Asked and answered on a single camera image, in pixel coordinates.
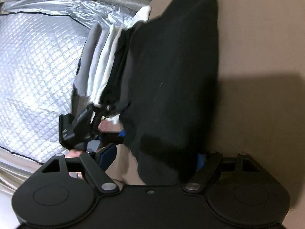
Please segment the person's left hand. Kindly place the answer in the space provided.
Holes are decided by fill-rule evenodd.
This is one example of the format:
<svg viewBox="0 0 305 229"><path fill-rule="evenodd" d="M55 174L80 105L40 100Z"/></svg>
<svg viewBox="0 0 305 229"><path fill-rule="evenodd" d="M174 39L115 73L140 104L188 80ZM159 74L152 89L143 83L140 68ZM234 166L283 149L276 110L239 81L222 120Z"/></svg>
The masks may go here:
<svg viewBox="0 0 305 229"><path fill-rule="evenodd" d="M118 121L114 121L114 120L103 120L99 127L98 130L101 132L121 132L123 130L123 126L121 124L121 122ZM72 149L70 150L65 157L66 158L75 158L75 157L79 157L80 154L82 154L83 152L85 152L84 150L81 149Z"/></svg>

